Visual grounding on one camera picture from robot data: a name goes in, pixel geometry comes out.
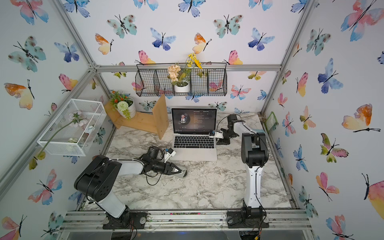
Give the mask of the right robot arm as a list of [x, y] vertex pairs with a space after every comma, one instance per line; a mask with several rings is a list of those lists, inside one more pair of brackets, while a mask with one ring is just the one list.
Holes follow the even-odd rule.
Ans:
[[218, 145], [229, 145], [231, 139], [241, 138], [241, 159], [246, 166], [247, 180], [244, 205], [247, 208], [260, 208], [261, 204], [261, 178], [263, 167], [269, 160], [269, 151], [266, 133], [261, 129], [253, 129], [245, 121], [238, 119], [239, 115], [226, 116], [227, 129], [215, 131]]

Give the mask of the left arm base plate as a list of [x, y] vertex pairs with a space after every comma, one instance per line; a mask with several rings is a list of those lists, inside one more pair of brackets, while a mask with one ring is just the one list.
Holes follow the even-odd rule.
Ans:
[[103, 230], [142, 230], [145, 228], [148, 213], [124, 212], [119, 218], [107, 214], [108, 223], [103, 224]]

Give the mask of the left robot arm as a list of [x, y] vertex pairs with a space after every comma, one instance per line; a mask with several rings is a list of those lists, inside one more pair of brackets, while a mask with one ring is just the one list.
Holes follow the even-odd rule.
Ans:
[[120, 219], [128, 214], [129, 208], [112, 191], [117, 177], [147, 176], [149, 172], [154, 172], [160, 176], [185, 178], [187, 170], [169, 161], [175, 155], [173, 149], [162, 151], [155, 146], [149, 147], [145, 154], [132, 160], [112, 160], [98, 155], [75, 180], [74, 188], [97, 203], [109, 216]]

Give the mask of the grey wireless mouse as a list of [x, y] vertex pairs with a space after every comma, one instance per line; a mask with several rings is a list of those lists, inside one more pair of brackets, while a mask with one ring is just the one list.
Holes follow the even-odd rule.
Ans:
[[185, 178], [188, 174], [187, 170], [181, 170], [179, 173], [176, 174], [176, 177], [178, 178]]

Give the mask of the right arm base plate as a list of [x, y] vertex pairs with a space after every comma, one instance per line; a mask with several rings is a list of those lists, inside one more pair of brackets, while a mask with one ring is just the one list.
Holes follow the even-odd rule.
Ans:
[[227, 211], [227, 225], [229, 229], [253, 229], [259, 227], [269, 228], [267, 223], [266, 213], [260, 209], [241, 209], [239, 211]]

